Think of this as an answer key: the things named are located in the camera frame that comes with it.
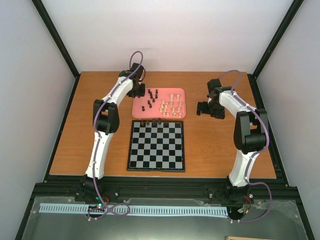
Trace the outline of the black white chess board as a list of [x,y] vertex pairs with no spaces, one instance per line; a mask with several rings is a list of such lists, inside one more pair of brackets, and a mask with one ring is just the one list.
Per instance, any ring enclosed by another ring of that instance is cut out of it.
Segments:
[[184,122],[169,120],[158,126],[141,126],[141,120],[131,123],[127,160],[128,171],[185,172]]

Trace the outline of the pink plastic tray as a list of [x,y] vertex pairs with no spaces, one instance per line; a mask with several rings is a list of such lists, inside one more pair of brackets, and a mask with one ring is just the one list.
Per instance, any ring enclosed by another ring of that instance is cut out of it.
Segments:
[[[177,114],[177,118],[173,118],[173,113]],[[132,116],[136,119],[183,119],[186,114],[185,91],[182,88],[147,88],[145,96],[134,98],[132,104]]]

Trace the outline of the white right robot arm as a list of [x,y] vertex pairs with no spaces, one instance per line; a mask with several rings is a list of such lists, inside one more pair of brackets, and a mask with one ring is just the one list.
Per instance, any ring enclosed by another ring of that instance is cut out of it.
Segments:
[[208,114],[224,119],[228,110],[235,118],[233,142],[237,152],[228,179],[233,187],[245,187],[256,159],[270,143],[267,112],[245,102],[230,86],[213,87],[207,97],[208,101],[198,103],[198,116]]

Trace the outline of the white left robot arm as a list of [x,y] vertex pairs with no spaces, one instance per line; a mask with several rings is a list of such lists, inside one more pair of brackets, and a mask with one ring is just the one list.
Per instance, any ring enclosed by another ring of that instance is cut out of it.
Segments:
[[87,189],[86,195],[92,201],[99,201],[104,195],[104,188],[100,186],[100,181],[104,177],[109,145],[120,126],[118,107],[125,96],[135,98],[145,95],[146,87],[141,83],[144,76],[143,66],[133,65],[129,70],[121,71],[110,92],[93,103],[94,144],[90,162],[82,180],[83,187]]

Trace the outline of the black aluminium frame base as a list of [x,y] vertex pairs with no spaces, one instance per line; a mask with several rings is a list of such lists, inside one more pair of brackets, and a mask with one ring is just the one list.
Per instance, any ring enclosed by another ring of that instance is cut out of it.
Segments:
[[[23,237],[35,197],[74,197],[79,193],[81,179],[76,175],[47,175],[44,182],[35,184],[15,238],[20,240]],[[209,194],[221,188],[225,179],[105,176],[102,182],[112,201],[150,197],[196,199],[211,203]],[[297,203],[306,235],[313,240],[315,237],[297,187],[289,186],[282,178],[264,179],[263,182],[270,187],[273,200],[294,200]]]

